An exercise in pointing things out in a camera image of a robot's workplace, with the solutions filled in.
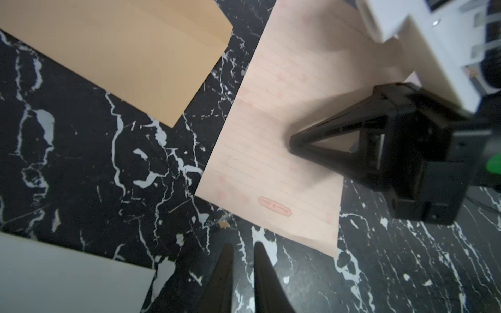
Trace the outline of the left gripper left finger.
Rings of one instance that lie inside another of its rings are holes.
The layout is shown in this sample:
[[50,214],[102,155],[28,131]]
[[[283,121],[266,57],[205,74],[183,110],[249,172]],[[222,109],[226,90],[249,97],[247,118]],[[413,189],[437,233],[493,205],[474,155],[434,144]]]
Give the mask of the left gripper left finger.
[[232,311],[233,272],[234,248],[227,243],[220,254],[196,312],[225,313]]

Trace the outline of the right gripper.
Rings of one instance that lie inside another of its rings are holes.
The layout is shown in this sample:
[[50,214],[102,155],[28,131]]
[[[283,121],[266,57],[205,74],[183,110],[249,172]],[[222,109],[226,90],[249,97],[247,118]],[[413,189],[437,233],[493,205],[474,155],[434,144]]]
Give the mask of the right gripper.
[[291,135],[289,148],[349,179],[389,175],[384,196],[393,218],[450,225],[469,187],[500,191],[500,93],[468,113],[412,83],[374,86],[372,96]]

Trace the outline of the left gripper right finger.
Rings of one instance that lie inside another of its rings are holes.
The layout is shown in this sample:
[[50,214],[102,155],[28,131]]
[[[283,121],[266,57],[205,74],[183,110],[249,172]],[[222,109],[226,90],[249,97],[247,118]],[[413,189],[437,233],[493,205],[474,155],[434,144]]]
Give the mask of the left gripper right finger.
[[294,312],[262,242],[254,244],[255,312]]

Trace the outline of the cream letter paper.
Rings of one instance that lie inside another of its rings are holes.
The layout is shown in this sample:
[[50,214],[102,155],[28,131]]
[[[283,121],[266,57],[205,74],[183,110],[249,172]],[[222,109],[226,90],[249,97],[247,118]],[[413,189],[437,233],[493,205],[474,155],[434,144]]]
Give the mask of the cream letter paper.
[[277,1],[196,190],[203,200],[332,257],[343,176],[292,155],[292,134],[410,75],[346,1]]

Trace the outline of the white envelope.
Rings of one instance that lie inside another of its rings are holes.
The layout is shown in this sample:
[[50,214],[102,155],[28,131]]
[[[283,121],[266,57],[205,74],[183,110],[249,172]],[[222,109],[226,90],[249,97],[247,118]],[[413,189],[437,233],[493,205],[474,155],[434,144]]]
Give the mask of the white envelope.
[[2,312],[139,312],[145,267],[1,234]]

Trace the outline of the brown kraft envelope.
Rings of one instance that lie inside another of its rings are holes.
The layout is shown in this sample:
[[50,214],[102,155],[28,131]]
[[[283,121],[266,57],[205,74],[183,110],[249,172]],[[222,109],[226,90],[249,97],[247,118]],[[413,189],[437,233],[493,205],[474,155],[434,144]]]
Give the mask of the brown kraft envelope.
[[173,127],[228,46],[215,1],[2,1],[1,29]]

